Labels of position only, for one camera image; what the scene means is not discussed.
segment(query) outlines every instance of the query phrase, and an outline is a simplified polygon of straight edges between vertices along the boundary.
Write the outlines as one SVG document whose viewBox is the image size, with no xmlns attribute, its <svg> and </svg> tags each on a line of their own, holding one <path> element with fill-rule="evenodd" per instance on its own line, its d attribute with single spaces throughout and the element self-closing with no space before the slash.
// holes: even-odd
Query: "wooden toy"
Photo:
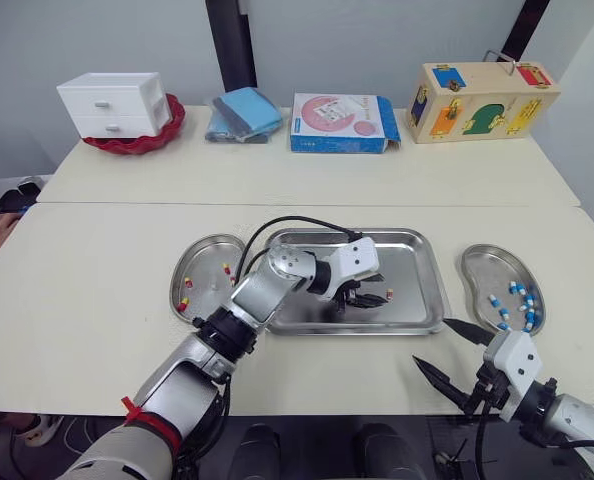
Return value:
<svg viewBox="0 0 594 480">
<path fill-rule="evenodd" d="M 417 143 L 524 137 L 560 92 L 536 62 L 425 63 L 406 123 Z"/>
</svg>

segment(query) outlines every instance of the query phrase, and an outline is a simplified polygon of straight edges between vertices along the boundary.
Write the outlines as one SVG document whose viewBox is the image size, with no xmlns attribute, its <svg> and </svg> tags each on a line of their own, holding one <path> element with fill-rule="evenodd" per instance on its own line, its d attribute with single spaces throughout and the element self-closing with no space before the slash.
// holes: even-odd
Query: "pill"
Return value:
<svg viewBox="0 0 594 480">
<path fill-rule="evenodd" d="M 490 304 L 495 308 L 497 308 L 499 305 L 501 305 L 501 303 L 499 302 L 497 297 L 494 296 L 493 294 L 488 295 L 488 300 L 490 300 Z"/>
</svg>

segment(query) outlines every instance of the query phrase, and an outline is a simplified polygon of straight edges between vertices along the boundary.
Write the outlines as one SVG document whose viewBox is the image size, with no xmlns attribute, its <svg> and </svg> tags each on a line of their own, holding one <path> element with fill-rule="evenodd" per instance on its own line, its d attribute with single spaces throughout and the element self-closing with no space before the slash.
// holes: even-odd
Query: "kidney-shaped metal dish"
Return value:
<svg viewBox="0 0 594 480">
<path fill-rule="evenodd" d="M 356 229 L 371 237 L 379 255 L 381 282 L 363 281 L 357 293 L 392 299 L 372 309 L 346 307 L 331 320 L 323 315 L 330 302 L 300 292 L 288 297 L 268 329 L 279 335 L 426 335 L 438 331 L 448 302 L 430 243 L 409 229 Z M 348 243 L 345 234 L 327 229 L 286 229 L 270 237 L 266 246 L 290 244 L 323 258 Z"/>
<path fill-rule="evenodd" d="M 506 321 L 510 328 L 524 328 L 525 312 L 519 310 L 524 303 L 523 298 L 509 290 L 510 282 L 515 281 L 524 285 L 534 298 L 535 324 L 530 334 L 539 333 L 546 321 L 544 298 L 537 280 L 517 257 L 495 245 L 473 245 L 464 251 L 461 269 L 471 290 L 472 307 L 477 320 L 499 330 L 497 325 L 503 320 L 499 309 L 504 307 L 510 315 Z M 500 301 L 499 307 L 492 306 L 488 298 L 491 294 Z"/>
<path fill-rule="evenodd" d="M 170 280 L 170 308 L 177 317 L 191 322 L 194 317 L 206 318 L 228 299 L 232 286 L 230 277 L 235 275 L 237 262 L 244 244 L 233 235 L 218 234 L 193 243 L 181 256 Z M 223 264 L 232 270 L 224 271 Z M 192 280 L 186 287 L 184 278 Z M 188 308 L 179 312 L 177 305 L 186 297 Z"/>
</svg>

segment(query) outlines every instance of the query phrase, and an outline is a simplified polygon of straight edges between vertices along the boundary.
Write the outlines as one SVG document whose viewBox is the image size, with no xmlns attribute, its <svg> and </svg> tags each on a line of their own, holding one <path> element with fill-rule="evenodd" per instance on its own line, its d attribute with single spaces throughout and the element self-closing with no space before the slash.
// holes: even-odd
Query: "cardboard box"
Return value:
<svg viewBox="0 0 594 480">
<path fill-rule="evenodd" d="M 296 93 L 290 125 L 293 152 L 382 153 L 400 142 L 392 105 L 376 95 Z"/>
</svg>

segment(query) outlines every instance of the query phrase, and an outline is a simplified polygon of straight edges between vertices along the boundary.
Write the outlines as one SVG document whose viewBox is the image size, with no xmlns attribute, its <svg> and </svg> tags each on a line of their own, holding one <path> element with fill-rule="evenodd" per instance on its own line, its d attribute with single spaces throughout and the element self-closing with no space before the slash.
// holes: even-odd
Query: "red plate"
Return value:
<svg viewBox="0 0 594 480">
<path fill-rule="evenodd" d="M 170 107 L 170 113 L 173 118 L 161 128 L 161 132 L 156 137 L 148 137 L 146 135 L 139 138 L 86 137 L 83 139 L 84 142 L 101 150 L 121 155 L 141 155 L 142 153 L 163 147 L 177 136 L 186 116 L 186 110 L 184 110 L 184 106 L 179 103 L 176 96 L 167 93 L 166 98 L 168 99 L 168 106 Z"/>
</svg>

